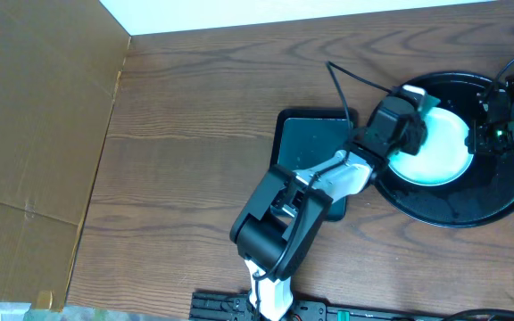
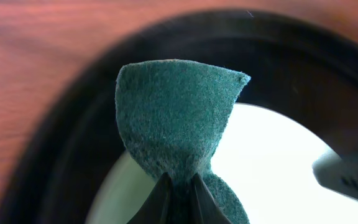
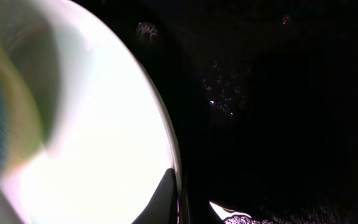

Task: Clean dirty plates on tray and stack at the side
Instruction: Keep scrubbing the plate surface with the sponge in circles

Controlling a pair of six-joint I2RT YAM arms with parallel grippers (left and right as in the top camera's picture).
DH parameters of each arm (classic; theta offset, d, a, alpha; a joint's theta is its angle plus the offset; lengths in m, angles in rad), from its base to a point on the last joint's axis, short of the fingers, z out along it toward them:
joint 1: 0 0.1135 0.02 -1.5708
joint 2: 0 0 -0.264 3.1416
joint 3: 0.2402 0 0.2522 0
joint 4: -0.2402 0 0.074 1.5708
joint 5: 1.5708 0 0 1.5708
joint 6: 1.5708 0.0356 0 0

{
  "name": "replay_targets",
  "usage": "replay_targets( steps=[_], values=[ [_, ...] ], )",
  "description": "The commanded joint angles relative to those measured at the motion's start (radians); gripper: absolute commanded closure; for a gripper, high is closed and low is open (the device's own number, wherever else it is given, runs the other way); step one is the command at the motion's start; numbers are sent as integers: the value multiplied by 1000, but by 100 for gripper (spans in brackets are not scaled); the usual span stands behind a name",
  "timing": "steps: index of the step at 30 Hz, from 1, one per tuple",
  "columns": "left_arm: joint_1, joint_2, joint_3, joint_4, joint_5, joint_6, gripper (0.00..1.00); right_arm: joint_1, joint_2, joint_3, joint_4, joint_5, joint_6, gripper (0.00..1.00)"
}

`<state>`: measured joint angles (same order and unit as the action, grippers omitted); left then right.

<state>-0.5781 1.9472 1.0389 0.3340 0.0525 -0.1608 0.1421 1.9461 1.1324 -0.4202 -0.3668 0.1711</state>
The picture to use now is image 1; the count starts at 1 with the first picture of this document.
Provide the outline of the green scrubbing sponge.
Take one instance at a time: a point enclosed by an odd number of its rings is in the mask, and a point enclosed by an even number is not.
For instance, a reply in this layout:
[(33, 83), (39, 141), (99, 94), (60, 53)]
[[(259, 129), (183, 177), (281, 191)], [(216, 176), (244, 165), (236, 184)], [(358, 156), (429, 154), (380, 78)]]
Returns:
[(432, 108), (435, 108), (441, 100), (430, 94), (423, 94), (420, 99), (418, 113), (421, 118), (424, 118)]

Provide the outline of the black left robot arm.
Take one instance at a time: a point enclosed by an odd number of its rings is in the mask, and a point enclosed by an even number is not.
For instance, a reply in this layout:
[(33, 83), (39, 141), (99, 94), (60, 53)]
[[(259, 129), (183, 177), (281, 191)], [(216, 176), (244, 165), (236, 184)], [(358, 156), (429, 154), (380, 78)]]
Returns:
[(291, 278), (329, 209), (360, 193), (394, 153), (417, 154), (427, 139), (424, 118), (438, 103), (420, 87), (397, 87), (366, 126), (348, 127), (330, 159), (308, 169), (268, 169), (229, 233), (250, 273), (253, 319), (279, 320), (288, 312)]

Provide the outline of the green plate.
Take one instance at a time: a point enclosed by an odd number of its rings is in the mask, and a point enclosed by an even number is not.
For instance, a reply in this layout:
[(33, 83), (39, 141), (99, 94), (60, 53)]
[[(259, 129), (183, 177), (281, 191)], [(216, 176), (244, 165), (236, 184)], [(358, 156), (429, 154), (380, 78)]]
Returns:
[(416, 155), (397, 152), (390, 157), (389, 168), (398, 177), (422, 186), (448, 184), (470, 166), (474, 155), (465, 140), (468, 125), (458, 115), (434, 107), (424, 118), (427, 138)]

